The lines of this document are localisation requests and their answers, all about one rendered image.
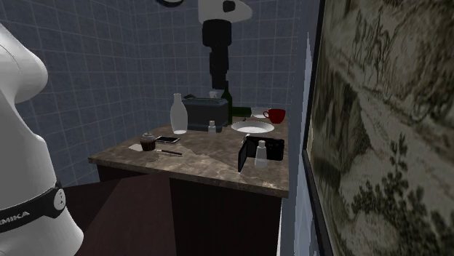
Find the dark green wine bottle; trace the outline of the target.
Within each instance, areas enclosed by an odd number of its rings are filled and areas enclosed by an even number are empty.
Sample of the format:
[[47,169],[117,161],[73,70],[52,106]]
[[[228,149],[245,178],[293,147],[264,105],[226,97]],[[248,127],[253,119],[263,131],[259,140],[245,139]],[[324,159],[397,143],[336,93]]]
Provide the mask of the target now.
[[221,95],[223,99],[225,99],[228,102],[228,125],[232,124],[232,106],[233,106],[233,98],[231,96],[231,93],[229,92],[229,85],[228,81],[226,81],[223,94]]

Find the dark grey toaster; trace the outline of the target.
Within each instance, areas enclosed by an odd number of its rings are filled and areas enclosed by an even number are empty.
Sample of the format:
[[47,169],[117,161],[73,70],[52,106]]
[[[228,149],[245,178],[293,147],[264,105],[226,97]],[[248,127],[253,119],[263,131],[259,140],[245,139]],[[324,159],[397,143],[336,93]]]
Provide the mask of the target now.
[[215,122],[216,132],[228,126],[228,101],[222,98],[183,99],[188,113],[188,129],[208,131],[210,121]]

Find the white glass bottle vase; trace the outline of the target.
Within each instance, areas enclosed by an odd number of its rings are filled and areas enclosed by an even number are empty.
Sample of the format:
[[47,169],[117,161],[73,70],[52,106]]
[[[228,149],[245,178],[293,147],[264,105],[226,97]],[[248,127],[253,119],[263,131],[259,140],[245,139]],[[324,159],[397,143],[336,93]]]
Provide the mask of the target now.
[[182,102],[180,93],[174,94],[174,101],[170,109],[172,131],[176,135],[185,134],[188,129],[188,114]]

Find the white plate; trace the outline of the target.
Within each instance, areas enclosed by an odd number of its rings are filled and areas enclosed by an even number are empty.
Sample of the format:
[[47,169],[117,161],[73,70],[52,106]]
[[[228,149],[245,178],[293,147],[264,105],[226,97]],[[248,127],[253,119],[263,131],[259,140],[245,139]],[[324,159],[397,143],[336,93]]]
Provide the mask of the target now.
[[262,121],[239,121],[231,125],[231,128],[237,132],[250,134],[267,133],[274,130],[274,126]]

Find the red cup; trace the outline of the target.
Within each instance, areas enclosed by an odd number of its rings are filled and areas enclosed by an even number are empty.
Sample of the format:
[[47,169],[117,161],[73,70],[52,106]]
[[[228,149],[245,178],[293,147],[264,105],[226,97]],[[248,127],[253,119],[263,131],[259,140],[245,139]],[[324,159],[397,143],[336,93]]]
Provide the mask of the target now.
[[263,115],[273,124],[281,124],[285,118],[286,110],[270,108],[263,112]]

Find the black open box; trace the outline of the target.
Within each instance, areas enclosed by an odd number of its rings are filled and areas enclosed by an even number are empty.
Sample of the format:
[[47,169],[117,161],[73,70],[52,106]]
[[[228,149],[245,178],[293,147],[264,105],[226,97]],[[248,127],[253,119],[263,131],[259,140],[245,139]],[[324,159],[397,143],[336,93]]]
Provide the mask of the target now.
[[284,140],[269,137],[246,136],[238,153],[238,172],[242,171],[247,158],[255,158],[259,140],[266,141],[267,160],[281,161],[284,157]]

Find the chocolate cupcake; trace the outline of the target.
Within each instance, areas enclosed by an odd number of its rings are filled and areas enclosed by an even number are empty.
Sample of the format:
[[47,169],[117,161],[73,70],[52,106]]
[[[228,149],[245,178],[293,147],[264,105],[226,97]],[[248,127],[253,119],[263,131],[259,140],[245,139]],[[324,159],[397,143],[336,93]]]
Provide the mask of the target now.
[[156,147],[156,138],[149,132],[142,134],[140,144],[143,151],[153,151]]

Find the tall white shaker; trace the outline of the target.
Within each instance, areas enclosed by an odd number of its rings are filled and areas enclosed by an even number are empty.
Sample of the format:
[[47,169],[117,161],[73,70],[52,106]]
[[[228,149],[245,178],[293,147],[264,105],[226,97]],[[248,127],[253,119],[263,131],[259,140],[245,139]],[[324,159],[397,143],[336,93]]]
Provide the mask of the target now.
[[258,146],[255,153],[255,166],[257,168],[267,167],[267,149],[265,140],[258,141]]

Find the dark brown cabinet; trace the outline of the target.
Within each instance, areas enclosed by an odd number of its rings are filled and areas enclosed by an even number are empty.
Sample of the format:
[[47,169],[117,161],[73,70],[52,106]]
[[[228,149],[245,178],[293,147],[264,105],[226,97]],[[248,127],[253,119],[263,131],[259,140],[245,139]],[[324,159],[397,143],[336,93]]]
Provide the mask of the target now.
[[166,174],[177,256],[276,256],[287,189]]

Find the large framed wall picture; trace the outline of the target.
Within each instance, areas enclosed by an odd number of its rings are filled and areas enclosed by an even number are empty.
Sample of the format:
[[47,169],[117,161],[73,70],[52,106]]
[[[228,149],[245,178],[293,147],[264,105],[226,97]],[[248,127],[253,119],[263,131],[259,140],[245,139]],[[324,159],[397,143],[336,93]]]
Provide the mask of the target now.
[[454,0],[321,0],[306,154],[328,256],[454,256]]

